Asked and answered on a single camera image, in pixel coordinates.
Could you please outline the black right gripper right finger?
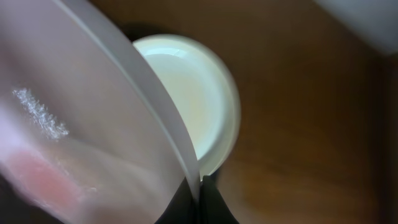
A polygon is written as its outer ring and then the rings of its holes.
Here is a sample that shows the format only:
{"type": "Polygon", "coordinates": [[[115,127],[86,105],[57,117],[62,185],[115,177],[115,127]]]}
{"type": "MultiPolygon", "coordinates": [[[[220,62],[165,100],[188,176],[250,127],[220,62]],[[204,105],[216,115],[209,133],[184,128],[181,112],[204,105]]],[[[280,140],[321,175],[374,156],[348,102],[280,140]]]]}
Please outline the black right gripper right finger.
{"type": "Polygon", "coordinates": [[[203,176],[199,204],[201,224],[239,224],[209,175],[203,176]]]}

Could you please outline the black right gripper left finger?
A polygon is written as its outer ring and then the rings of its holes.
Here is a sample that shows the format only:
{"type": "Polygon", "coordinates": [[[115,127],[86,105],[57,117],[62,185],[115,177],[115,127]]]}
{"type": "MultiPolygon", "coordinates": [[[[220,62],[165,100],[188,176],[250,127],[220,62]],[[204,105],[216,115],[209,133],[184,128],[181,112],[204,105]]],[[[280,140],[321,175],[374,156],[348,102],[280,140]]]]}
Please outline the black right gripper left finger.
{"type": "Polygon", "coordinates": [[[197,205],[186,179],[182,181],[165,212],[155,224],[197,224],[197,205]]]}

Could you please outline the pink plate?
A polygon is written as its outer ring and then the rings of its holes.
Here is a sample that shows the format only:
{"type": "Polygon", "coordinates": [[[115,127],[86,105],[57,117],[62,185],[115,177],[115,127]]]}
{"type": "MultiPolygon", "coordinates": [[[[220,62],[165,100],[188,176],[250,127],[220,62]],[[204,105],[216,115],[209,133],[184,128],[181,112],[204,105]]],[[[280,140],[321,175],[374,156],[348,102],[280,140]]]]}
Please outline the pink plate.
{"type": "Polygon", "coordinates": [[[176,106],[88,1],[1,1],[1,175],[64,223],[155,223],[184,179],[198,214],[176,106]]]}

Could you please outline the cream plate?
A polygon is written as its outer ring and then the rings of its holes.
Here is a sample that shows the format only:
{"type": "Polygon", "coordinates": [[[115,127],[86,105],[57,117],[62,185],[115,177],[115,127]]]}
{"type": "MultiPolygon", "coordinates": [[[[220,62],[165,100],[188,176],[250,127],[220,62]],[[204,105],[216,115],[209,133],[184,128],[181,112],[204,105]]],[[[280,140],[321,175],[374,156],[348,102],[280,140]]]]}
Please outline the cream plate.
{"type": "Polygon", "coordinates": [[[187,127],[201,176],[214,174],[234,149],[241,124],[231,72],[205,45],[172,34],[133,41],[170,95],[187,127]]]}

